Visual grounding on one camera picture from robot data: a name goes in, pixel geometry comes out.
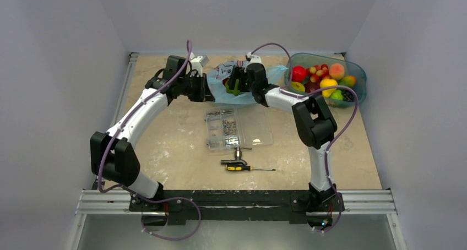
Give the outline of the light blue printed plastic bag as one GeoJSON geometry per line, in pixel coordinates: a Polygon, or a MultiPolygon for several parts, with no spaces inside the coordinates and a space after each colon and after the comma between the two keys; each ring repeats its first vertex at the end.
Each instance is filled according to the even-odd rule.
{"type": "Polygon", "coordinates": [[[275,83],[285,71],[285,66],[265,67],[261,62],[228,61],[208,72],[207,83],[216,103],[268,107],[267,94],[278,93],[275,83]]]}

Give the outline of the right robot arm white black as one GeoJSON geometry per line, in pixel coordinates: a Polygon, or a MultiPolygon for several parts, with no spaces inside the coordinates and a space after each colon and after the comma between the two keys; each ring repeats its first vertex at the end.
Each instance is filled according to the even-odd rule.
{"type": "Polygon", "coordinates": [[[268,81],[261,63],[235,66],[226,82],[227,88],[231,89],[234,82],[239,83],[240,92],[251,93],[256,103],[293,115],[298,136],[310,157],[307,211],[329,209],[338,195],[329,164],[337,124],[324,98],[319,94],[303,96],[283,91],[268,81]]]}

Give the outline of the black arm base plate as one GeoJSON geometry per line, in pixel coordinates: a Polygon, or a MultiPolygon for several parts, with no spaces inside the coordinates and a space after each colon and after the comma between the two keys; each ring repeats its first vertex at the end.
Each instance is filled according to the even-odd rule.
{"type": "Polygon", "coordinates": [[[129,211],[167,216],[169,225],[188,220],[287,221],[326,227],[343,211],[340,196],[319,200],[309,190],[165,190],[163,203],[132,195],[129,211]]]}

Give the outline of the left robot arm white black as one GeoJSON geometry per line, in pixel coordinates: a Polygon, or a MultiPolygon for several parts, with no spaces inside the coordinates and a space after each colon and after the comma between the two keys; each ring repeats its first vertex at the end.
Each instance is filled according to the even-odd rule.
{"type": "Polygon", "coordinates": [[[203,72],[208,61],[207,56],[193,54],[187,58],[169,56],[129,111],[106,132],[91,136],[91,170],[100,192],[125,188],[142,199],[149,210],[162,208],[167,201],[163,185],[141,170],[134,148],[154,118],[179,96],[194,102],[214,101],[203,72]]]}

